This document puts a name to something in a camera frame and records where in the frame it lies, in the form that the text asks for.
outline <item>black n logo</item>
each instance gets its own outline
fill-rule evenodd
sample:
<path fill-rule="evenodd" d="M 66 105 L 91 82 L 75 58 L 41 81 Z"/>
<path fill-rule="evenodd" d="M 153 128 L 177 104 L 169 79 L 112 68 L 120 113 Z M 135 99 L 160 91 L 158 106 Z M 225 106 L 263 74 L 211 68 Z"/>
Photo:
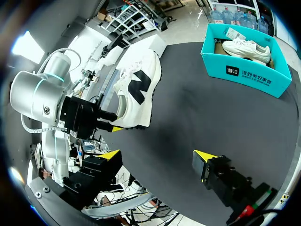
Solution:
<path fill-rule="evenodd" d="M 148 91 L 151 84 L 151 79 L 141 70 L 135 72 L 134 75 L 136 75 L 141 81 L 131 80 L 130 84 L 128 85 L 128 92 L 133 96 L 138 104 L 141 105 L 145 99 L 141 91 Z"/>

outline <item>shoe box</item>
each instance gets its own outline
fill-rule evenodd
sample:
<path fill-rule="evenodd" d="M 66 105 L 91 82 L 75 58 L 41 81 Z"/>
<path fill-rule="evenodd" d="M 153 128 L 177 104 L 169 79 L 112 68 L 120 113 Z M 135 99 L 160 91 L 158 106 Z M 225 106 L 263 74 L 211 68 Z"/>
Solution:
<path fill-rule="evenodd" d="M 253 40 L 262 47 L 268 46 L 271 61 L 267 65 L 262 65 L 226 53 L 222 48 L 222 42 L 231 40 L 226 36 L 229 28 L 245 36 L 246 41 Z M 208 24 L 201 55 L 210 77 L 237 82 L 277 98 L 292 81 L 288 65 L 276 40 L 253 29 L 230 24 Z"/>

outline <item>metal shelf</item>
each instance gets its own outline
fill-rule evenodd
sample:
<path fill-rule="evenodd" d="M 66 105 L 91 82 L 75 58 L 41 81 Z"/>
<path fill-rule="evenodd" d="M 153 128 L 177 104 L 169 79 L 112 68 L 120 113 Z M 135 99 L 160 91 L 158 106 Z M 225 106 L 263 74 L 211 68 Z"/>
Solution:
<path fill-rule="evenodd" d="M 122 20 L 121 18 L 123 15 L 125 15 L 125 12 L 131 12 L 132 14 L 129 17 L 127 17 L 126 19 Z M 138 14 L 140 14 L 141 17 L 137 20 L 134 20 L 133 17 Z M 106 26 L 105 29 L 109 32 L 117 32 L 117 33 L 124 34 L 125 36 L 128 36 L 125 33 L 131 32 L 132 35 L 130 35 L 127 38 L 128 40 L 130 40 L 131 38 L 139 38 L 140 39 L 139 35 L 142 35 L 142 34 L 148 32 L 148 30 L 146 30 L 146 29 L 143 29 L 142 30 L 143 32 L 136 31 L 137 29 L 139 29 L 137 27 L 138 27 L 138 24 L 141 22 L 148 21 L 153 26 L 152 31 L 153 30 L 159 31 L 159 28 L 156 27 L 155 22 L 153 20 L 149 19 L 147 15 L 148 14 L 144 10 L 140 10 L 134 5 L 130 5 L 124 11 L 122 11 L 117 17 L 112 17 L 113 20 Z"/>

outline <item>window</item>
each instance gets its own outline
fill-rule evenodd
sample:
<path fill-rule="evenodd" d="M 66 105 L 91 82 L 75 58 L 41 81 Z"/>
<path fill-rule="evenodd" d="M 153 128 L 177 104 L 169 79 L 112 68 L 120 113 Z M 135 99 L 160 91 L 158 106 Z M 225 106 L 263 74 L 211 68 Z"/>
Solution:
<path fill-rule="evenodd" d="M 22 37 L 19 37 L 12 48 L 12 53 L 21 55 L 37 64 L 44 56 L 44 51 L 27 31 Z"/>

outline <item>white shoe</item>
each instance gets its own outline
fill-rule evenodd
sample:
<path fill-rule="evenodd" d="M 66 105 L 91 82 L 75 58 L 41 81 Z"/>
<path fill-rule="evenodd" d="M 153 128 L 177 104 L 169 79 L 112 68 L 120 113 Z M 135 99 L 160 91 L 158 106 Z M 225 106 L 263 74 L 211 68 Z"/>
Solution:
<path fill-rule="evenodd" d="M 271 59 L 269 47 L 264 48 L 254 41 L 235 38 L 233 41 L 225 41 L 222 47 L 231 56 L 249 58 L 263 65 L 266 65 Z"/>
<path fill-rule="evenodd" d="M 111 125 L 131 128 L 149 127 L 152 94 L 161 78 L 161 64 L 157 54 L 147 49 L 140 61 L 132 63 L 120 74 L 113 88 L 119 99 L 118 118 Z"/>

